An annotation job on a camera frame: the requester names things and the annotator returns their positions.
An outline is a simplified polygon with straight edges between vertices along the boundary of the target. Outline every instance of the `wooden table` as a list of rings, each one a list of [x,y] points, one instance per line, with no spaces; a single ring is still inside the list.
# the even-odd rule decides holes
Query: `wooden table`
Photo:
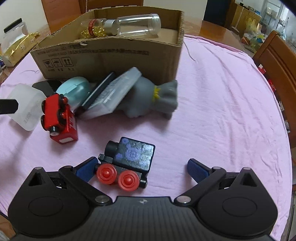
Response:
[[[51,32],[57,31],[75,18],[76,17],[71,17],[71,19],[68,19],[67,21],[65,19],[62,19],[60,22],[57,21],[55,25],[50,27],[46,25],[43,29],[40,30],[40,39],[46,37]],[[184,21],[184,32],[185,34],[201,36],[206,39],[210,39],[215,42],[222,43],[244,51],[242,44],[233,36],[233,34],[228,29],[198,18],[186,17]],[[7,79],[7,77],[11,74],[15,67],[6,67],[3,70],[3,73],[0,76],[0,84],[2,84]]]

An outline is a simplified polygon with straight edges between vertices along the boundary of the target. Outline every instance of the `ribbed black surface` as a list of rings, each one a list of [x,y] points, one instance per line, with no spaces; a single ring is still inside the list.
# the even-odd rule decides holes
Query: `ribbed black surface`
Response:
[[[189,208],[168,197],[118,197],[111,206],[97,207],[73,232],[55,238],[18,235],[13,241],[190,241],[230,240],[205,229]],[[268,237],[255,240],[271,240]]]

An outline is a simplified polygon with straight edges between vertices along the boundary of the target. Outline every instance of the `shipping symbol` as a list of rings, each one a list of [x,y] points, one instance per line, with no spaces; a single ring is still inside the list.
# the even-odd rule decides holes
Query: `shipping symbol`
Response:
[[[52,62],[55,67],[63,67],[63,64],[61,63],[59,58],[52,58]]]
[[[70,57],[65,57],[65,58],[61,58],[63,65],[68,67],[68,66],[73,66],[73,63],[71,61]]]
[[[53,65],[49,59],[43,60],[43,63],[47,68],[53,68]]]

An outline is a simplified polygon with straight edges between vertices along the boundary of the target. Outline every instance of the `gray elephant figurine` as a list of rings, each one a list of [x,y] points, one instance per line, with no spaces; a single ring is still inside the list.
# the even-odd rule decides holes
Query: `gray elephant figurine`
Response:
[[[178,106],[177,81],[154,85],[149,79],[140,77],[123,98],[116,110],[123,110],[129,117],[139,117],[151,110],[164,113],[170,119]]]

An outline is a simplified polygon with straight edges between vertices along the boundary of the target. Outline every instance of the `pink tablecloth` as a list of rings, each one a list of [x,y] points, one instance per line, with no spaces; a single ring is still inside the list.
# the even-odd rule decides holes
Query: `pink tablecloth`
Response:
[[[170,121],[158,113],[129,119],[113,113],[78,120],[77,142],[60,145],[41,125],[28,132],[0,116],[0,210],[37,166],[57,171],[104,152],[109,140],[126,136],[156,145],[148,186],[131,195],[171,196],[196,183],[186,173],[188,159],[229,172],[254,169],[277,205],[272,236],[280,240],[291,200],[292,167],[288,135],[277,101],[252,59],[234,48],[199,37],[185,37],[177,74],[179,106]],[[5,98],[18,83],[44,80],[27,55],[0,88]],[[91,184],[115,198],[116,186]]]

